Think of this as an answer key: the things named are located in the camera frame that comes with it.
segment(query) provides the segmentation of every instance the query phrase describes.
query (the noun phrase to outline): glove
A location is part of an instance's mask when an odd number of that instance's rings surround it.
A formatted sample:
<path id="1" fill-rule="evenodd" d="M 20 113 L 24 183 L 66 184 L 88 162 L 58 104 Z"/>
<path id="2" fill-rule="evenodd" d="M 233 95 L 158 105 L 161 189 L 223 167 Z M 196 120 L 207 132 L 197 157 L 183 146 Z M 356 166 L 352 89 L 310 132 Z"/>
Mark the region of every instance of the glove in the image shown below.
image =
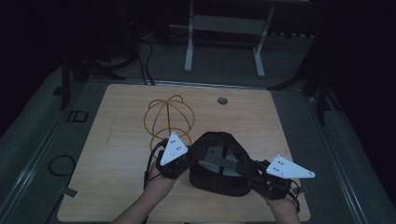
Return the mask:
<path id="1" fill-rule="evenodd" d="M 269 161 L 258 162 L 258 165 L 262 170 L 261 177 L 250 178 L 249 186 L 269 200 L 284 199 L 290 191 L 291 180 L 265 173 L 266 168 L 270 165 Z"/>
<path id="2" fill-rule="evenodd" d="M 192 159 L 187 156 L 179 157 L 174 161 L 162 166 L 160 165 L 161 158 L 163 157 L 163 150 L 158 154 L 158 160 L 156 167 L 160 171 L 161 175 L 170 179 L 177 179 L 192 165 Z"/>

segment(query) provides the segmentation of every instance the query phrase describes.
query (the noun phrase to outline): hand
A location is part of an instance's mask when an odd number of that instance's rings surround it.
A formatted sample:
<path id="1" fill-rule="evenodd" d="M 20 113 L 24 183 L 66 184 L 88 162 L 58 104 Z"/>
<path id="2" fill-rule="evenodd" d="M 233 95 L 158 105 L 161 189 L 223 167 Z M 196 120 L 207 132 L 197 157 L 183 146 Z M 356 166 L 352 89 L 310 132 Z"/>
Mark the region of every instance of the hand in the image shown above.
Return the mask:
<path id="1" fill-rule="evenodd" d="M 157 169 L 155 165 L 156 163 L 157 162 L 154 161 L 151 164 L 151 168 L 148 176 L 149 182 L 146 184 L 144 193 L 151 194 L 152 196 L 157 198 L 157 200 L 160 202 L 169 194 L 169 192 L 175 185 L 176 180 L 169 179 L 160 175 L 160 171 Z"/>
<path id="2" fill-rule="evenodd" d="M 262 196 L 267 204 L 271 208 L 271 212 L 274 214 L 275 220 L 279 224 L 300 224 L 300 218 L 298 217 L 294 200 L 286 195 L 284 199 L 269 200 Z"/>
<path id="3" fill-rule="evenodd" d="M 176 180 L 165 178 L 160 175 L 155 166 L 156 161 L 151 164 L 148 179 L 151 179 L 140 197 L 123 211 L 114 221 L 116 223 L 141 224 L 151 213 L 155 206 L 160 203 L 171 191 Z"/>

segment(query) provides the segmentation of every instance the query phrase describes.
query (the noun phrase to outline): white triangular marker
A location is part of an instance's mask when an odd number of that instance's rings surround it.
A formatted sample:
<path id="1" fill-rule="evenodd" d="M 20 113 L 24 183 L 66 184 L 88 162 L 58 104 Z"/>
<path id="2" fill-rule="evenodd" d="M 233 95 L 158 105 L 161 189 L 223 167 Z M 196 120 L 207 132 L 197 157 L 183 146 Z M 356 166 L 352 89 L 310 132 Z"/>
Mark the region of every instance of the white triangular marker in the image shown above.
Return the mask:
<path id="1" fill-rule="evenodd" d="M 180 140 L 175 132 L 171 133 L 169 137 L 168 144 L 166 144 L 165 151 L 163 152 L 163 157 L 161 158 L 160 165 L 165 166 L 171 161 L 181 157 L 186 154 L 189 150 Z"/>
<path id="2" fill-rule="evenodd" d="M 267 168 L 267 174 L 283 179 L 314 178 L 315 173 L 277 155 Z"/>

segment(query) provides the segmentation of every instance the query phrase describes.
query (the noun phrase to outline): black cable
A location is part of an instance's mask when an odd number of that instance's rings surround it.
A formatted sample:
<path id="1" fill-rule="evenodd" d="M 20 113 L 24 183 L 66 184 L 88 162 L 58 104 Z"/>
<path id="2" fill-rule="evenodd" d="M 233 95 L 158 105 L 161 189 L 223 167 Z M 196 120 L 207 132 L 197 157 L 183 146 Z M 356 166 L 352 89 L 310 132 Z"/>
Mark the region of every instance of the black cable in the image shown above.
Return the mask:
<path id="1" fill-rule="evenodd" d="M 56 173 L 55 171 L 53 171 L 53 169 L 52 169 L 52 164 L 55 163 L 55 162 L 56 162 L 57 160 L 59 160 L 60 158 L 67 158 L 67 159 L 69 159 L 69 160 L 73 163 L 71 172 L 66 173 L 66 174 L 59 174 L 59 173 Z M 71 181 L 71 179 L 72 179 L 71 176 L 73 175 L 75 169 L 76 169 L 76 161 L 73 159 L 73 157 L 71 157 L 71 156 L 69 156 L 69 155 L 60 155 L 60 156 L 57 156 L 57 157 L 55 157 L 54 159 L 52 159 L 52 160 L 49 162 L 49 165 L 48 165 L 48 170 L 49 170 L 49 172 L 50 172 L 52 175 L 61 176 L 61 177 L 70 176 L 69 180 L 67 181 L 66 186 L 69 186 L 69 183 L 70 183 L 70 181 Z M 56 208 L 57 208 L 58 205 L 61 203 L 61 201 L 62 201 L 63 198 L 64 198 L 64 195 L 61 195 L 61 196 L 59 197 L 58 201 L 56 202 L 55 206 L 53 206 L 51 212 L 49 213 L 49 217 L 47 218 L 46 224 L 50 222 L 50 219 L 52 218 L 53 213 L 55 212 Z"/>
<path id="2" fill-rule="evenodd" d="M 151 163 L 152 163 L 152 158 L 154 157 L 155 152 L 157 151 L 157 149 L 158 149 L 159 147 L 165 147 L 166 144 L 167 144 L 167 142 L 168 142 L 168 139 L 165 138 L 165 139 L 163 139 L 160 143 L 158 143 L 158 144 L 154 147 L 154 149 L 151 150 L 151 153 L 149 154 L 149 157 L 148 157 L 148 166 L 147 166 L 146 172 L 145 172 L 145 177 L 144 177 L 145 179 L 144 179 L 144 182 L 143 182 L 143 189 L 146 187 L 146 184 L 147 184 L 150 180 L 152 180 L 152 179 L 154 179 L 154 178 L 156 178 L 157 176 L 160 175 L 160 174 L 158 174 L 158 175 L 152 177 L 151 179 L 149 179 L 149 170 L 150 170 Z"/>
<path id="3" fill-rule="evenodd" d="M 148 83 L 146 81 L 146 78 L 145 78 L 145 72 L 144 72 L 144 69 L 143 69 L 142 58 L 140 57 L 139 54 L 137 55 L 137 59 L 139 60 L 139 63 L 140 63 L 140 71 L 142 73 L 142 79 L 145 82 L 145 85 L 148 85 Z"/>
<path id="4" fill-rule="evenodd" d="M 147 45 L 149 45 L 149 54 L 148 54 L 148 59 L 146 60 L 145 69 L 146 69 L 146 73 L 148 75 L 148 78 L 149 78 L 149 80 L 151 82 L 151 85 L 155 86 L 154 80 L 152 79 L 151 75 L 149 74 L 149 59 L 151 58 L 151 54 L 152 54 L 152 45 L 146 40 L 142 40 L 142 42 L 147 44 Z"/>
<path id="5" fill-rule="evenodd" d="M 114 73 L 115 73 L 115 74 L 123 73 L 123 72 L 127 71 L 128 69 L 132 68 L 135 64 L 136 64 L 136 62 L 131 63 L 129 66 L 124 67 L 124 68 L 121 69 L 121 70 L 117 70 L 117 69 L 116 69 L 116 70 L 114 70 Z"/>
<path id="6" fill-rule="evenodd" d="M 146 60 L 145 65 L 143 65 L 143 60 L 142 60 L 142 57 L 140 56 L 140 54 L 137 55 L 137 59 L 138 59 L 139 64 L 140 64 L 139 68 L 141 70 L 141 75 L 142 75 L 143 81 L 145 82 L 145 85 L 148 84 L 147 81 L 146 81 L 146 77 L 145 77 L 145 76 L 147 76 L 148 80 L 150 82 L 150 85 L 151 86 L 155 86 L 154 79 L 151 77 L 151 75 L 149 73 L 149 60 L 150 60 L 151 54 L 152 54 L 152 45 L 146 40 L 142 39 L 141 41 L 142 41 L 142 43 L 145 43 L 145 44 L 149 45 L 149 47 L 150 47 L 150 51 L 149 51 L 148 58 Z"/>
<path id="7" fill-rule="evenodd" d="M 300 186 L 298 186 L 297 182 L 295 182 L 292 179 L 291 179 L 291 182 L 293 182 L 297 186 L 297 193 L 295 195 L 296 195 L 296 198 L 298 198 L 298 196 L 300 195 Z"/>
<path id="8" fill-rule="evenodd" d="M 113 72 L 118 69 L 121 69 L 121 68 L 125 68 L 125 70 L 126 70 L 126 69 L 134 66 L 134 64 L 136 63 L 136 59 L 137 59 L 137 56 L 134 58 L 127 58 L 124 62 L 111 64 L 109 66 L 105 66 L 105 68 L 107 68 Z"/>
<path id="9" fill-rule="evenodd" d="M 294 196 L 294 194 L 292 194 L 290 191 L 288 191 L 288 194 L 294 200 L 294 202 L 296 203 L 297 213 L 299 213 L 300 212 L 300 202 L 298 201 L 296 196 Z"/>

